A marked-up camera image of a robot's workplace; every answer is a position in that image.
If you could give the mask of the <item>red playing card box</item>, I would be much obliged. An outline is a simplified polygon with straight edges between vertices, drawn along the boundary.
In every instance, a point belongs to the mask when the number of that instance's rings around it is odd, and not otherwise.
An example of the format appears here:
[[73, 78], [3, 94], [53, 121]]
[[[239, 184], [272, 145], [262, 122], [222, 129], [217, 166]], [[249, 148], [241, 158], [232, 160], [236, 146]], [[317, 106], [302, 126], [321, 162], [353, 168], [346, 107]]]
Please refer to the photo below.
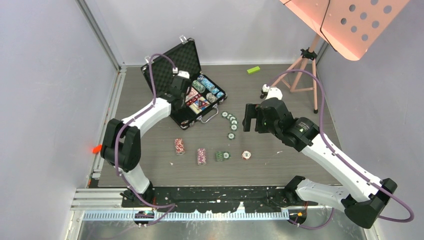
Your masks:
[[189, 102], [192, 98], [194, 98], [195, 96], [197, 96], [199, 94], [199, 92], [194, 88], [191, 87], [190, 88], [190, 92], [187, 94], [187, 96], [185, 97], [185, 102]]

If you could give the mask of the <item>red 100 chip stack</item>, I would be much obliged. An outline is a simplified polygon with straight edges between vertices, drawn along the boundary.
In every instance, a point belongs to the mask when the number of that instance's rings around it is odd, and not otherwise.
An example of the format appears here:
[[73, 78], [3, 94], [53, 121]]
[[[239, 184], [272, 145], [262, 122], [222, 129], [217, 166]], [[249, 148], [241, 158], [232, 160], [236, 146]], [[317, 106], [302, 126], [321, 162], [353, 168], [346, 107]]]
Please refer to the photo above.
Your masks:
[[249, 160], [252, 157], [252, 153], [248, 150], [245, 150], [241, 154], [241, 158], [244, 160]]

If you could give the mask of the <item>red white chip roll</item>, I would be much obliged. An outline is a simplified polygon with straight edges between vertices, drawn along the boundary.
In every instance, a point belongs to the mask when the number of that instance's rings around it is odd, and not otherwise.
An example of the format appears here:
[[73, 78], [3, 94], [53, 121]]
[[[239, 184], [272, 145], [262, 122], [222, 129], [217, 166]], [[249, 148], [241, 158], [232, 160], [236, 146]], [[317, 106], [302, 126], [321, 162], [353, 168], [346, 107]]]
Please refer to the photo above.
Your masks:
[[185, 154], [185, 147], [184, 147], [184, 141], [182, 138], [176, 138], [174, 140], [174, 146], [175, 146], [175, 153], [177, 155], [184, 155]]

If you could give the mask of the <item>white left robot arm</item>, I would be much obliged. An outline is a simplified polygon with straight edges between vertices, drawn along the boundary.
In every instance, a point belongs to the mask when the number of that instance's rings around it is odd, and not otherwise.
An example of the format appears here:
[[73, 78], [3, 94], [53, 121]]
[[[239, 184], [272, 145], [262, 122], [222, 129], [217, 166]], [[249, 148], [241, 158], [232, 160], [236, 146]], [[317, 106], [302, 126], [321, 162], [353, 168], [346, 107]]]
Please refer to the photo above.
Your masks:
[[134, 200], [141, 207], [148, 207], [154, 199], [153, 193], [148, 190], [151, 181], [140, 165], [142, 137], [173, 111], [184, 108], [190, 91], [190, 74], [180, 70], [160, 97], [155, 96], [149, 105], [133, 115], [122, 120], [112, 118], [106, 125], [100, 156], [115, 167], [118, 174], [133, 188]]

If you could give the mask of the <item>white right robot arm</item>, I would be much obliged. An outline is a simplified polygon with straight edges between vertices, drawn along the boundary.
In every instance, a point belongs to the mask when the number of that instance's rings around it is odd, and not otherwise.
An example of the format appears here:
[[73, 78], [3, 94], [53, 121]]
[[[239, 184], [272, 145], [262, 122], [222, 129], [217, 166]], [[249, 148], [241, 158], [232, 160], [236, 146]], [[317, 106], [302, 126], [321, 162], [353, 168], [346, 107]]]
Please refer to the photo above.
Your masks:
[[370, 229], [389, 203], [388, 194], [394, 193], [397, 184], [363, 169], [309, 118], [293, 117], [282, 97], [280, 89], [271, 87], [264, 101], [246, 104], [243, 131], [250, 131], [251, 121], [255, 119], [255, 132], [272, 134], [285, 146], [314, 160], [341, 184], [331, 186], [296, 175], [283, 189], [287, 202], [324, 204], [344, 212], [359, 227]]

